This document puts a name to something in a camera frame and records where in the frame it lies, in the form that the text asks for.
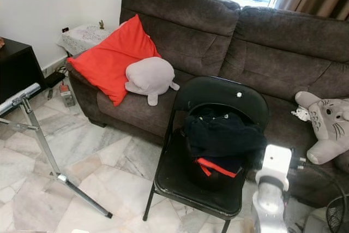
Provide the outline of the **black garment with green logo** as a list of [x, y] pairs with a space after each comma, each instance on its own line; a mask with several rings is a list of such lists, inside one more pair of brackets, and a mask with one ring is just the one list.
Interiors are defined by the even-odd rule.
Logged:
[[182, 133], [192, 156], [227, 158], [257, 153], [267, 146], [262, 128], [229, 107], [202, 106], [185, 118]]

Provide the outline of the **small white plush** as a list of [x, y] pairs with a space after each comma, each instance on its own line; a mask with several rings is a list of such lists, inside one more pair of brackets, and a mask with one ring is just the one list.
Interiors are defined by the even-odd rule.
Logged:
[[309, 111], [303, 106], [298, 106], [294, 111], [291, 112], [292, 115], [299, 118], [299, 120], [307, 122], [311, 120]]

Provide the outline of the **black folding chair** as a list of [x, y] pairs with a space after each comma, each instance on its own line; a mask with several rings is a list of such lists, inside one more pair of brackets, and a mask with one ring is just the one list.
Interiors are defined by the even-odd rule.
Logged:
[[253, 88], [215, 76], [190, 79], [175, 96], [151, 193], [219, 219], [232, 220], [242, 210], [243, 186], [252, 170], [252, 152], [237, 156], [243, 158], [243, 170], [229, 187], [211, 191], [192, 183], [185, 174], [192, 154], [182, 130], [185, 118], [202, 106], [229, 107], [247, 123], [260, 126], [263, 133], [269, 119], [266, 100]]

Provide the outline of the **grey Totoro plush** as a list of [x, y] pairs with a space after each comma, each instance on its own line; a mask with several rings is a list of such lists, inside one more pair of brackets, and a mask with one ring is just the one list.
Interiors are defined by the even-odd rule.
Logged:
[[307, 153], [314, 165], [324, 165], [349, 150], [349, 98], [321, 99], [300, 91], [294, 96], [307, 109], [317, 142]]

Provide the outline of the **black floor fan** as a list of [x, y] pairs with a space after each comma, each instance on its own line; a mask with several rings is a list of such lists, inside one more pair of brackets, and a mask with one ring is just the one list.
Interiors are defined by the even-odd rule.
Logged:
[[330, 201], [325, 216], [331, 233], [349, 233], [349, 195]]

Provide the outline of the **dark brown sofa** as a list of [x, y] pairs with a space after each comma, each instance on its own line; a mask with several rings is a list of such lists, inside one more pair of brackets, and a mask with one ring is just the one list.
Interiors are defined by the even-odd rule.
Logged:
[[[306, 157], [317, 139], [309, 122], [291, 112], [295, 93], [349, 98], [349, 21], [274, 8], [241, 8], [228, 0], [122, 0], [120, 22], [138, 15], [145, 33], [169, 61], [181, 87], [195, 76], [219, 76], [252, 87], [269, 106], [270, 144]], [[119, 106], [68, 63], [70, 85], [83, 114], [162, 148], [177, 91], [158, 106], [129, 93]], [[308, 206], [341, 195], [334, 183], [306, 168], [290, 176], [290, 191]]]

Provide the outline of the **black TV console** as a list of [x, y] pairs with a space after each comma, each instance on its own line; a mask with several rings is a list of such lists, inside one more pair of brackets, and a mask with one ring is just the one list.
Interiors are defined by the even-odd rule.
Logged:
[[7, 38], [3, 38], [3, 42], [0, 49], [0, 101], [7, 100], [33, 83], [45, 88], [44, 75], [32, 46]]

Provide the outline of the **grey plush cushion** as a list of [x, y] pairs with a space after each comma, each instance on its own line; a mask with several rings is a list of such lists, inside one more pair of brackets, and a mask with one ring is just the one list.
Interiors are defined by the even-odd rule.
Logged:
[[159, 95], [166, 93], [170, 88], [179, 90], [179, 84], [174, 83], [175, 71], [172, 65], [160, 58], [149, 57], [135, 62], [125, 70], [127, 83], [125, 90], [147, 96], [150, 106], [157, 106]]

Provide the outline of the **power strip with light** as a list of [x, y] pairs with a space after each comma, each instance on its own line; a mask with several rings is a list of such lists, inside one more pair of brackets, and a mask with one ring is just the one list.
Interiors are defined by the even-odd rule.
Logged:
[[65, 82], [62, 82], [59, 85], [59, 92], [63, 101], [63, 105], [65, 107], [75, 106], [76, 101], [75, 101], [75, 98], [73, 97], [73, 93], [68, 84], [65, 84]]

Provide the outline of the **red cushion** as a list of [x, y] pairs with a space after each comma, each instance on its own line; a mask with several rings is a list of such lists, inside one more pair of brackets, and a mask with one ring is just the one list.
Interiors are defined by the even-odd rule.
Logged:
[[139, 15], [135, 14], [102, 43], [68, 58], [68, 63], [118, 106], [128, 94], [125, 89], [127, 66], [160, 56], [155, 43], [143, 29]]

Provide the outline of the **side table with lace cloth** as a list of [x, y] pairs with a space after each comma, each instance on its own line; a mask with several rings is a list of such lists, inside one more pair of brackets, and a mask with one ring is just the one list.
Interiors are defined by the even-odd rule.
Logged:
[[57, 45], [69, 53], [69, 56], [80, 54], [93, 46], [102, 43], [117, 28], [105, 27], [101, 29], [97, 24], [85, 24], [70, 27], [60, 34]]

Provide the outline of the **silver metal clothes rail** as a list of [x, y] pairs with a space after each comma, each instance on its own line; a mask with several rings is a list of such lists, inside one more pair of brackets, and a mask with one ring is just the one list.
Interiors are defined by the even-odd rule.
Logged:
[[37, 138], [38, 146], [40, 146], [41, 152], [46, 156], [52, 171], [50, 175], [55, 179], [55, 181], [62, 183], [65, 187], [69, 188], [76, 196], [79, 196], [84, 200], [88, 205], [92, 206], [95, 210], [98, 211], [102, 216], [106, 218], [112, 218], [113, 214], [105, 209], [100, 203], [90, 198], [87, 193], [83, 192], [80, 188], [77, 187], [65, 174], [60, 171], [59, 165], [57, 165], [55, 158], [52, 154], [50, 146], [46, 141], [43, 130], [38, 122], [37, 117], [32, 109], [29, 99], [32, 95], [40, 92], [41, 86], [38, 83], [33, 83], [24, 90], [17, 92], [15, 95], [12, 95], [7, 100], [3, 101], [0, 104], [0, 115], [9, 113], [10, 111], [21, 108], [22, 112], [25, 114], [25, 118], [28, 120], [28, 124], [10, 121], [5, 118], [0, 118], [0, 122], [4, 125], [8, 125], [11, 128], [19, 130], [30, 130], [35, 132], [35, 138]]

